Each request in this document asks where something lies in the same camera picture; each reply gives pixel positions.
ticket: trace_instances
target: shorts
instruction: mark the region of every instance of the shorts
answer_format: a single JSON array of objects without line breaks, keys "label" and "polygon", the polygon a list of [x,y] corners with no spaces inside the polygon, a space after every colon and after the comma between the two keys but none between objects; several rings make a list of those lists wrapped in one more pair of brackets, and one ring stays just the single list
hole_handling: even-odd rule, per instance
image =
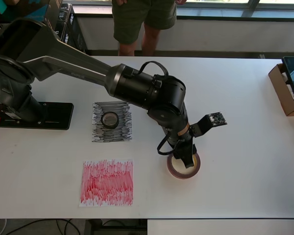
[{"label": "shorts", "polygon": [[127,0],[121,6],[112,0],[114,38],[121,44],[132,44],[138,38],[142,23],[163,30],[176,21],[175,0]]}]

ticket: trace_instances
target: person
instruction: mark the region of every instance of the person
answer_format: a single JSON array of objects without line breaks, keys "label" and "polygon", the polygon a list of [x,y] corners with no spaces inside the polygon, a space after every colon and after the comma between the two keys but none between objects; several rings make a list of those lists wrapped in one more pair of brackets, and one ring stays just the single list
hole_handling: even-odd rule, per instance
[{"label": "person", "polygon": [[112,0],[114,38],[119,42],[119,56],[134,56],[137,38],[144,23],[143,56],[152,56],[161,30],[176,21],[176,5],[186,0]]}]

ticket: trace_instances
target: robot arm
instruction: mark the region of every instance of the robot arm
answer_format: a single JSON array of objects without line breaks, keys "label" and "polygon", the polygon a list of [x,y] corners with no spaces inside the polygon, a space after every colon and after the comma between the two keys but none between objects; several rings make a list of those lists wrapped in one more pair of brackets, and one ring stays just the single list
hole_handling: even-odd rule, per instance
[{"label": "robot arm", "polygon": [[[190,126],[184,104],[185,85],[161,64],[153,63],[162,68],[164,75],[143,73],[148,62],[140,70],[124,64],[111,67],[62,43],[42,23],[16,20],[0,33],[0,110],[26,122],[43,120],[48,113],[31,96],[30,84],[34,78],[43,81],[64,73],[102,85],[111,96],[148,110],[166,134],[158,153],[173,153],[186,168],[194,166],[193,137],[226,122],[216,113]],[[160,149],[166,141],[172,151],[164,153]]]}]

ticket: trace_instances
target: black tape roll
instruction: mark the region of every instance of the black tape roll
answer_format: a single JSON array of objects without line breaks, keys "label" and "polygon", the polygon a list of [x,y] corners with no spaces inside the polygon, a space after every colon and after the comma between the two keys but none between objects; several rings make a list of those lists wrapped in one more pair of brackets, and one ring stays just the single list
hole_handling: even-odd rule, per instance
[{"label": "black tape roll", "polygon": [[191,173],[188,174],[182,174],[180,172],[178,172],[177,170],[174,169],[173,165],[172,165],[172,158],[173,158],[173,154],[170,154],[167,158],[167,167],[169,172],[176,178],[181,179],[181,180],[185,180],[185,179],[189,179],[191,177],[193,177],[194,175],[197,174],[197,172],[200,169],[200,158],[199,155],[193,154],[193,160],[194,160],[194,170]]},{"label": "black tape roll", "polygon": [[100,119],[103,126],[107,129],[115,129],[119,125],[119,116],[114,112],[106,112]]}]

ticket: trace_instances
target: red scribbled paper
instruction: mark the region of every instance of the red scribbled paper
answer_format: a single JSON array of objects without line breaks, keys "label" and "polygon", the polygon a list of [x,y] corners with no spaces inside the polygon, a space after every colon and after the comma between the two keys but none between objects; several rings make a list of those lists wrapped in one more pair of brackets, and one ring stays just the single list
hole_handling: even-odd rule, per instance
[{"label": "red scribbled paper", "polygon": [[80,207],[133,204],[133,161],[85,161]]}]

